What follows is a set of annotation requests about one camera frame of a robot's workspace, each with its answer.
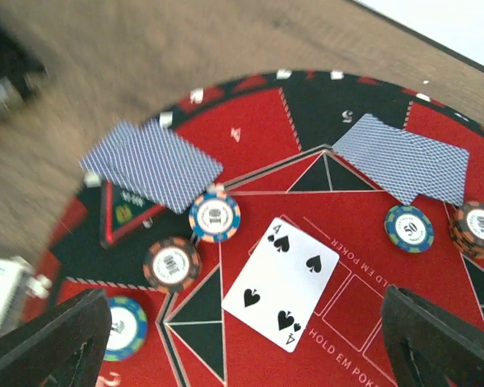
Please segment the teal poker chip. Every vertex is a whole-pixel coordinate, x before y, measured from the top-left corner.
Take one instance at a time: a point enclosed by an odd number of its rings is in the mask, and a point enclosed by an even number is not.
[[[110,338],[106,361],[121,361],[137,352],[147,336],[147,316],[138,302],[127,297],[109,300],[111,310]]]
[[[197,198],[188,216],[192,231],[210,243],[230,239],[240,226],[240,207],[224,192],[208,192]]]
[[[385,221],[390,240],[405,252],[426,252],[434,243],[430,219],[414,206],[394,206]]]

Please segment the poker chip labeled 100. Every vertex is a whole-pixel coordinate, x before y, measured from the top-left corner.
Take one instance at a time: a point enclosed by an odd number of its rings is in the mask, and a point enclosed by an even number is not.
[[[188,288],[199,276],[201,267],[194,245],[187,239],[174,236],[149,248],[144,275],[154,289],[175,293]]]
[[[390,240],[405,252],[425,252],[434,242],[434,228],[422,211],[413,206],[394,206],[385,221]]]
[[[147,335],[147,316],[138,302],[127,297],[109,300],[111,310],[110,338],[106,361],[125,360],[137,352]]]
[[[223,192],[208,192],[190,208],[188,217],[194,233],[207,242],[223,242],[240,226],[240,208]]]
[[[449,224],[453,244],[469,258],[484,258],[484,203],[466,202]]]

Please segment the brown wood floor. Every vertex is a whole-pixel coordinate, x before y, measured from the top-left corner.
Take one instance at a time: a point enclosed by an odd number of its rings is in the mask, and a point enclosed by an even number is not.
[[[0,0],[0,19],[52,75],[0,123],[0,256],[36,260],[81,184],[78,160],[119,119],[231,77],[342,69],[484,124],[484,74],[345,0]]]

